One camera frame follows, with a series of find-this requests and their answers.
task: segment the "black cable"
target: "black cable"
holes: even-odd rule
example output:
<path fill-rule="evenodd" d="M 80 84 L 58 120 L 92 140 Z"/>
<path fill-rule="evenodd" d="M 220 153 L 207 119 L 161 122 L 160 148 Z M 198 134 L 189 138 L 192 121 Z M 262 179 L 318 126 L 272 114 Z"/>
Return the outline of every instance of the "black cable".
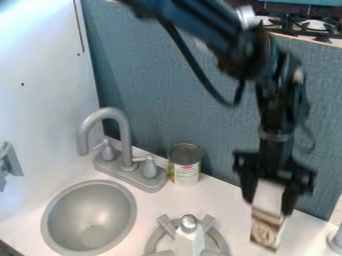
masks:
<path fill-rule="evenodd" d="M 196 61 L 195 57 L 190 52 L 188 46 L 184 42 L 183 38 L 179 34 L 178 30 L 175 28 L 175 26 L 172 25 L 172 23 L 159 19 L 160 24 L 163 26 L 163 28 L 167 31 L 167 33 L 170 35 L 170 37 L 173 39 L 175 44 L 177 45 L 180 52 L 183 54 L 185 60 L 189 64 L 190 68 L 196 75 L 197 79 L 200 81 L 200 83 L 203 85 L 204 89 L 221 105 L 227 107 L 227 108 L 233 108 L 239 105 L 242 99 L 242 94 L 245 89 L 245 80 L 240 80 L 238 88 L 235 91 L 234 101 L 229 102 L 227 101 L 213 86 L 213 84 L 210 82 L 206 74 L 203 72 L 202 68 L 199 66 L 198 62 Z"/>

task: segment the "tin can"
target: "tin can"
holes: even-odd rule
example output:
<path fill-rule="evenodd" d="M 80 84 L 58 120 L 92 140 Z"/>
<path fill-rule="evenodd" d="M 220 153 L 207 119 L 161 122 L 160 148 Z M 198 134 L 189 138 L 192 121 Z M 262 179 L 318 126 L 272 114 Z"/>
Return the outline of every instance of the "tin can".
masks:
<path fill-rule="evenodd" d="M 203 156 L 203 150 L 194 145 L 180 143 L 173 146 L 168 157 L 170 180 L 183 186 L 196 184 L 201 173 Z"/>

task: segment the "stove burner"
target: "stove burner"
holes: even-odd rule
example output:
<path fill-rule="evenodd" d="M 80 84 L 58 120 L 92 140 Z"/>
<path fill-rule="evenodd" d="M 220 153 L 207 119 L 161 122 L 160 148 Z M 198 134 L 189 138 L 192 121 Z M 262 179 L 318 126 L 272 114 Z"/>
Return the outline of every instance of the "stove burner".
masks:
<path fill-rule="evenodd" d="M 328 44 L 332 44 L 331 39 L 342 40 L 342 20 L 338 18 L 265 11 L 259 15 L 259 27 L 269 32 L 310 37 L 314 41 Z"/>

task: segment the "silver faucet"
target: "silver faucet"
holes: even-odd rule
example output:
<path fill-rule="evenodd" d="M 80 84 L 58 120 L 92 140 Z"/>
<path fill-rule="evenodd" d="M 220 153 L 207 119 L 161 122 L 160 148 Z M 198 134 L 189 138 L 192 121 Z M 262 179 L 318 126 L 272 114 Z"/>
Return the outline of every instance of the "silver faucet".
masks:
<path fill-rule="evenodd" d="M 119 124 L 120 139 L 122 144 L 122 165 L 125 171 L 132 171 L 137 164 L 132 159 L 131 132 L 126 115 L 116 108 L 101 108 L 90 114 L 80 125 L 77 131 L 77 151 L 80 156 L 89 154 L 89 131 L 99 121 L 113 119 Z"/>
<path fill-rule="evenodd" d="M 77 130 L 77 151 L 80 156 L 89 153 L 88 136 L 90 129 L 103 119 L 113 119 L 119 124 L 122 156 L 116 159 L 111 139 L 104 138 L 95 149 L 101 149 L 93 160 L 94 168 L 148 193 L 159 191 L 167 181 L 166 171 L 157 166 L 151 154 L 133 158 L 130 127 L 126 115 L 119 109 L 101 108 L 90 114 Z"/>

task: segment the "can label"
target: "can label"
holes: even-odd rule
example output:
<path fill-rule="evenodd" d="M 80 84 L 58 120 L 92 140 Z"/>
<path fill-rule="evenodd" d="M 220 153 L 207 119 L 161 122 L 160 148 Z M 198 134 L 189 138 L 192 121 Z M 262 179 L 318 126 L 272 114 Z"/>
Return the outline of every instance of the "can label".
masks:
<path fill-rule="evenodd" d="M 190 186 L 198 182 L 200 163 L 179 165 L 169 163 L 169 176 L 172 182 L 178 185 Z"/>

